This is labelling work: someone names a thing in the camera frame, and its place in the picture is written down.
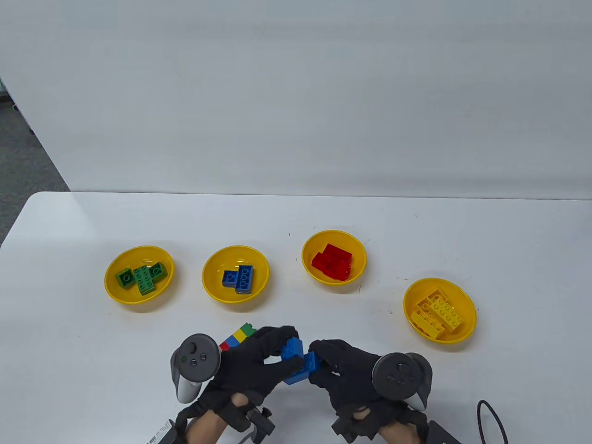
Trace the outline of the person's right hand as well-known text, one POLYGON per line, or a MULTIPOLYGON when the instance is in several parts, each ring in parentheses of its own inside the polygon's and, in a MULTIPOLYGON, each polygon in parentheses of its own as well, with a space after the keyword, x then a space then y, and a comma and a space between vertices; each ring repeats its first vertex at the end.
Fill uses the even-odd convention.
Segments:
POLYGON ((412 428, 412 442, 429 433, 425 409, 432 387, 432 367, 421 354, 377 355, 341 339, 315 340, 309 351, 320 360, 309 382, 328 392, 336 421, 332 429, 346 442, 373 439, 400 424, 412 428))

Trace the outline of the person's left hand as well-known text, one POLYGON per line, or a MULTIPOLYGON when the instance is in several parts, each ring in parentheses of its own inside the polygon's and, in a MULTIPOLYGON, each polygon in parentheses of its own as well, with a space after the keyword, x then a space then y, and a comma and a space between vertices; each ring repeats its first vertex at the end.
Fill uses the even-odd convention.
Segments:
POLYGON ((261 327, 239 346, 222 351, 218 370, 201 395, 181 410, 175 429, 182 442, 216 443, 231 427, 244 432, 251 421, 248 412, 258 408, 283 380, 304 365, 301 357, 265 364, 279 357, 288 340, 298 338, 294 326, 261 327))

